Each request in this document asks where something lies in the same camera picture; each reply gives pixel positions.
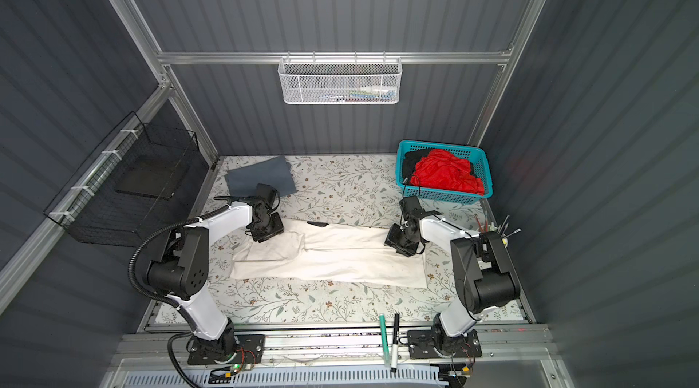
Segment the white t-shirt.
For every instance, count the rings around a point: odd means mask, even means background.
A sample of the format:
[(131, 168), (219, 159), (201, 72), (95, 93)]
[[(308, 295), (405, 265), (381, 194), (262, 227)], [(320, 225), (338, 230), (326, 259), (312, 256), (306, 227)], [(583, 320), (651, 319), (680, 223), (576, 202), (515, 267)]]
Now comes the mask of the white t-shirt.
[(387, 229), (282, 221), (283, 233), (265, 242), (249, 237), (234, 249), (232, 279), (284, 278), (427, 287), (422, 255), (406, 257), (384, 244)]

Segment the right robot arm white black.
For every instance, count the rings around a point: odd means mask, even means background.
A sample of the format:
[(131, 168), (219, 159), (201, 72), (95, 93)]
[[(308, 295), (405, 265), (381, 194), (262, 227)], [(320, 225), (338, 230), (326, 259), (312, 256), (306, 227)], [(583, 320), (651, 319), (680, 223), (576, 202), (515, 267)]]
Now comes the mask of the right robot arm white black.
[(505, 238), (496, 231), (472, 231), (449, 222), (438, 211), (422, 208), (416, 196), (400, 201), (400, 222), (385, 244), (406, 257), (435, 244), (451, 255), (456, 297), (427, 330), (407, 331), (412, 360), (475, 360), (482, 348), (475, 326), (483, 315), (520, 297), (521, 283)]

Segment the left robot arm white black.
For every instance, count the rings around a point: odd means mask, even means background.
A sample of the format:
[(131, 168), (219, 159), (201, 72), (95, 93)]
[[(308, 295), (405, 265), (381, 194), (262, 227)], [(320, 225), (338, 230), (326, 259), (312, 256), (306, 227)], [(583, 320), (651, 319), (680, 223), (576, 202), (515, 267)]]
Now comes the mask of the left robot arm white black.
[(267, 184), (258, 184), (252, 196), (220, 200), (224, 205), (215, 211), (167, 226), (144, 242), (129, 266), (129, 278), (150, 299), (176, 309), (195, 338), (230, 353), (235, 348), (232, 322), (209, 292), (209, 246), (236, 230), (266, 242), (284, 227), (277, 212), (280, 194)]

